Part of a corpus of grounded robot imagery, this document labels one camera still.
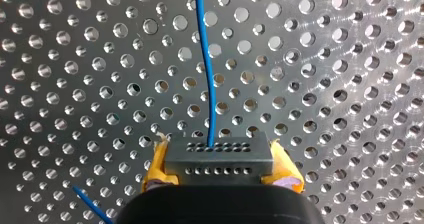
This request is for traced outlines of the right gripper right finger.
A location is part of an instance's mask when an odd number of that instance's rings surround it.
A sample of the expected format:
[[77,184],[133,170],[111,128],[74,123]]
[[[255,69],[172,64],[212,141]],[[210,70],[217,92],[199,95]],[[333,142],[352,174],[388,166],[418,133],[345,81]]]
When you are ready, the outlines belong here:
[[272,172],[270,175],[262,176],[261,183],[302,193],[305,187],[304,177],[278,139],[270,143],[270,151],[273,157]]

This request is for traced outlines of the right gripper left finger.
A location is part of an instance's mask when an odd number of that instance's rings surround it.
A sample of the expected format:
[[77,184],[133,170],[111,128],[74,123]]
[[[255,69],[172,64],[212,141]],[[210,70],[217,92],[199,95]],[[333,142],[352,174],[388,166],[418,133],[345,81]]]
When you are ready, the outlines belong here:
[[157,136],[160,140],[154,144],[153,160],[141,183],[142,193],[161,186],[179,184],[176,175],[168,175],[165,172],[165,158],[169,141],[161,132],[158,132]]

